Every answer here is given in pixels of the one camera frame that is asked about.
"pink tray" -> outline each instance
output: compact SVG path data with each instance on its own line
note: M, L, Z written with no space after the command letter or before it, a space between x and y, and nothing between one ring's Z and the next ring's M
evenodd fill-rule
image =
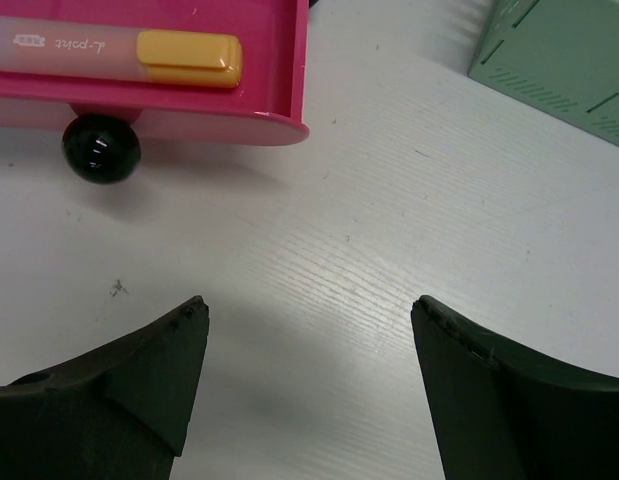
M0 0L0 15L233 34L245 62L234 90L0 73L0 126L64 130L100 113L139 137L301 142L308 11L307 0Z

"white table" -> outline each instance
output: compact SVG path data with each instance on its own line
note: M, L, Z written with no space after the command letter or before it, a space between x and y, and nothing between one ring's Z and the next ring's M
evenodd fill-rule
M296 147L148 143L103 188L0 130L0 384L201 293L174 480L440 480L421 294L619 376L619 149L465 76L476 2L323 0Z

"dark stain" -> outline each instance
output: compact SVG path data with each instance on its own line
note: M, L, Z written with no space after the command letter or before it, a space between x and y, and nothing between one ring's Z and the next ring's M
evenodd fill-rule
M127 290L122 285L122 282L120 281L120 279L116 280L116 283L114 283L112 285L111 291L109 292L109 295L111 295L111 298L113 298L116 295L118 295L119 293L124 293L125 295L129 295L129 290Z

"black knob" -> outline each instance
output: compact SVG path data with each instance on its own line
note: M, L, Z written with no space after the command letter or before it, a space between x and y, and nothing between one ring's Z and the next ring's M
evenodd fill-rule
M90 114L69 124L62 136L62 152L78 176L110 184L133 173L140 161L140 142L128 123Z

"marker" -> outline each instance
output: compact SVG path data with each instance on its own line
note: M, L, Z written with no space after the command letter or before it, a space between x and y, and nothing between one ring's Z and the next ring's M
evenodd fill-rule
M0 72L235 88L242 64L233 35L0 16Z

